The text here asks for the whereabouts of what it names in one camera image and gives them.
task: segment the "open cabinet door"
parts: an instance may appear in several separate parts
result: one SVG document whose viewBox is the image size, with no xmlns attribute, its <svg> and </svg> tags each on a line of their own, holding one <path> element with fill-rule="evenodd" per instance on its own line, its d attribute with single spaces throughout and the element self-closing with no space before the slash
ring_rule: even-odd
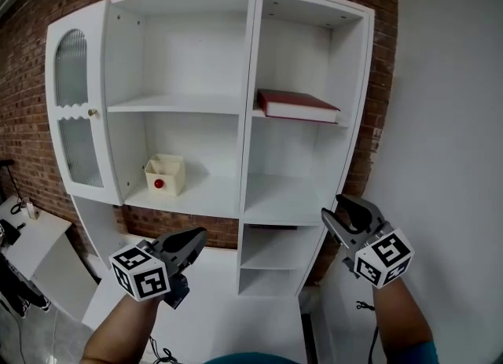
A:
<svg viewBox="0 0 503 364">
<path fill-rule="evenodd" d="M 50 133 L 66 191 L 122 204 L 106 123 L 103 48 L 108 1 L 51 24 L 46 44 Z"/>
</svg>

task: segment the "white table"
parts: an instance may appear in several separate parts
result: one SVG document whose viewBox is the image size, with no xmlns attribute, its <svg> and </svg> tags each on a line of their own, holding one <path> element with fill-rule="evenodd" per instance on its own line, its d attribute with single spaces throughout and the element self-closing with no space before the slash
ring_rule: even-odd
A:
<svg viewBox="0 0 503 364">
<path fill-rule="evenodd" d="M 12 196 L 0 205 L 0 219 L 20 229 L 20 237 L 3 255 L 28 280 L 31 280 L 58 309 L 81 321 L 97 284 L 75 253 L 64 232 L 71 223 L 46 211 L 36 220 L 21 212 L 10 214 L 17 202 Z"/>
<path fill-rule="evenodd" d="M 160 304 L 152 337 L 184 363 L 258 351 L 307 362 L 299 301 L 236 293 L 237 253 L 205 248 L 184 272 L 189 295 L 173 310 Z M 83 323 L 96 329 L 124 296 L 113 272 L 101 280 Z M 154 359 L 150 346 L 142 361 Z"/>
</svg>

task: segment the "red book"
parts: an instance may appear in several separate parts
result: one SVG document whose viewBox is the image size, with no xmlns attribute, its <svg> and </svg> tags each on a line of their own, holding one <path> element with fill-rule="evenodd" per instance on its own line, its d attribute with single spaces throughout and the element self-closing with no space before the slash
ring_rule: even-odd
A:
<svg viewBox="0 0 503 364">
<path fill-rule="evenodd" d="M 309 94 L 259 89 L 257 102 L 264 114 L 273 118 L 304 119 L 336 123 L 337 107 Z"/>
</svg>

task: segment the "gray floor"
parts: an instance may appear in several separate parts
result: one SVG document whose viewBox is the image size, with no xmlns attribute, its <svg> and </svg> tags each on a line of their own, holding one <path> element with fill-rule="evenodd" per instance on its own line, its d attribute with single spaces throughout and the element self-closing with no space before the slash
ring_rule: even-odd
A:
<svg viewBox="0 0 503 364">
<path fill-rule="evenodd" d="M 30 307 L 21 324 L 26 364 L 76 364 L 91 330 L 52 306 L 49 312 Z M 19 331 L 11 314 L 0 306 L 0 355 L 8 364 L 23 364 Z"/>
</svg>

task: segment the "forearm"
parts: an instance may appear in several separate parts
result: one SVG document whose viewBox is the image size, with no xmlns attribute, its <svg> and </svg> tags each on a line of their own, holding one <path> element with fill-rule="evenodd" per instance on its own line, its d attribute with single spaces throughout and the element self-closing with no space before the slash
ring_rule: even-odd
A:
<svg viewBox="0 0 503 364">
<path fill-rule="evenodd" d="M 140 362 L 160 301 L 152 298 L 139 303 L 124 296 L 87 342 L 81 363 Z"/>
<path fill-rule="evenodd" d="M 380 339 L 386 355 L 433 340 L 430 326 L 402 279 L 373 289 Z"/>
</svg>

